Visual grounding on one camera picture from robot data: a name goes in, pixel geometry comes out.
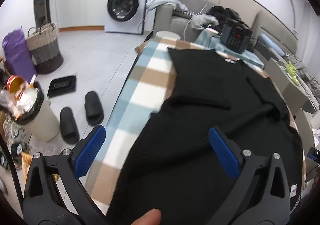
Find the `person's thumb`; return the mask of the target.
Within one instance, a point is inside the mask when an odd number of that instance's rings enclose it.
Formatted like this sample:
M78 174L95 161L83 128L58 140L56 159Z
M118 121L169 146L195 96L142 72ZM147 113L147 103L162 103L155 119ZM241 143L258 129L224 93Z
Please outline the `person's thumb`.
M161 217L161 212L158 209L151 209L142 217L135 220L132 225L159 225Z

